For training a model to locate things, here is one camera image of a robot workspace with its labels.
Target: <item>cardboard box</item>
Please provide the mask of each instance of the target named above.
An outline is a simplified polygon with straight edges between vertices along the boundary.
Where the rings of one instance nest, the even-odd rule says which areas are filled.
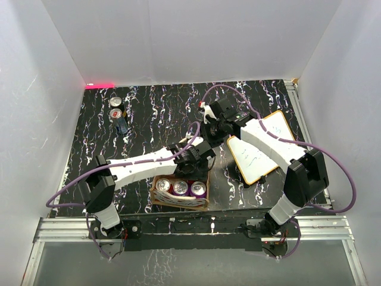
[[[210,172],[208,173],[207,181],[203,182],[207,186],[207,196],[205,198],[180,197],[177,195],[172,195],[169,192],[159,191],[156,189],[156,182],[161,178],[168,179],[172,185],[178,180],[187,181],[186,179],[175,178],[173,175],[161,175],[154,177],[152,188],[149,190],[153,204],[160,204],[162,206],[169,207],[182,207],[191,210],[207,210],[209,205]]]

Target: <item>can lid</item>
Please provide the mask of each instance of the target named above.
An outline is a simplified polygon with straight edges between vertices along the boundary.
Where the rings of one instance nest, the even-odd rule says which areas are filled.
[[[173,185],[173,191],[179,195],[185,194],[188,191],[188,184],[184,181],[177,181]]]
[[[119,117],[121,117],[121,110],[117,109],[117,108],[112,109],[110,111],[110,117],[111,118],[119,118]]]
[[[168,191],[171,187],[171,183],[168,179],[162,178],[156,182],[156,189],[159,191]]]
[[[121,104],[121,98],[120,97],[113,97],[110,99],[110,105],[111,106],[118,106]]]
[[[203,182],[194,182],[190,188],[195,195],[203,195],[207,191],[207,186]]]

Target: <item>whiteboard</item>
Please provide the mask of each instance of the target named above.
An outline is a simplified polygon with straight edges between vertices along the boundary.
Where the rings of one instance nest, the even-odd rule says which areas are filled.
[[[263,123],[271,133],[281,138],[294,140],[286,119],[280,110],[264,118]],[[255,183],[261,176],[267,175],[278,167],[272,159],[257,147],[235,136],[227,140],[227,146],[229,146],[238,169],[248,185]]]

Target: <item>white wall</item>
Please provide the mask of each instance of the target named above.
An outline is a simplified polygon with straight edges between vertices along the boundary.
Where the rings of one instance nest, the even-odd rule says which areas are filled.
[[[300,77],[340,0],[42,0],[87,83]]]
[[[348,166],[358,188],[347,213],[370,285],[380,285],[381,2],[343,1],[300,78],[299,96],[313,142]],[[330,164],[336,208],[349,184]]]
[[[0,285],[19,285],[85,85],[40,0],[0,0]]]

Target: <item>floor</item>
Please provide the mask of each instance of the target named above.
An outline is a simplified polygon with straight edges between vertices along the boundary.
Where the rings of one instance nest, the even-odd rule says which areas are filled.
[[[70,152],[65,184],[78,177],[93,156],[120,159],[150,153],[182,139],[190,123],[201,120],[198,103],[214,83],[184,85],[133,86],[86,90]],[[225,82],[243,92],[252,106],[264,117],[282,110],[293,136],[303,141],[293,107],[283,80]],[[111,97],[124,100],[129,117],[129,131],[118,136],[108,114]],[[233,93],[218,88],[210,93],[209,101],[228,97],[237,108],[245,110],[245,103]],[[244,184],[242,176],[226,145],[215,148],[217,160],[211,174],[210,210],[269,208],[282,195],[285,175],[278,168],[263,185]],[[152,205],[149,195],[152,178],[132,183],[115,192],[114,202],[121,215],[131,213],[178,212],[178,208]],[[73,188],[60,197],[60,203],[82,202],[79,190]],[[316,203],[325,203],[324,195]],[[54,210],[50,217],[83,216],[80,209]]]

